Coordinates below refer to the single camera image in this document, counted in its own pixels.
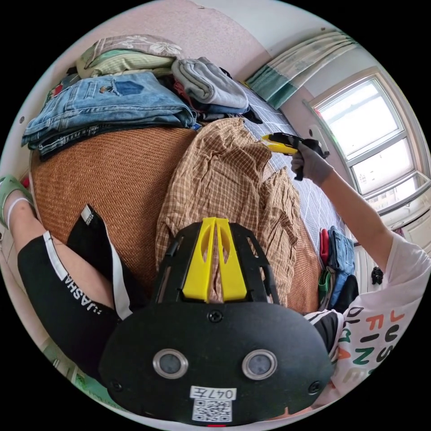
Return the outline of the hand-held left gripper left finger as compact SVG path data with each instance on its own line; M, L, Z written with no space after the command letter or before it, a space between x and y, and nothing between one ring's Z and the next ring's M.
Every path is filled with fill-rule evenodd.
M210 300L215 227L215 218L202 220L182 289L186 299Z

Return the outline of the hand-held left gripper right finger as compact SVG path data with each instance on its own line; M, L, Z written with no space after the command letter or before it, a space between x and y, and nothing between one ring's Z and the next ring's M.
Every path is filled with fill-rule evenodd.
M237 256L229 220L215 219L217 230L220 283L224 301L243 301L247 289Z

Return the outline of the person's right hand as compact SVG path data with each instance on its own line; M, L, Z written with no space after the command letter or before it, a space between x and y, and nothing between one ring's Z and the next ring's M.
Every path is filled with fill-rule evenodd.
M334 173L330 164L304 144L299 144L297 153L293 155L291 169L295 174L302 169L303 178L319 187Z

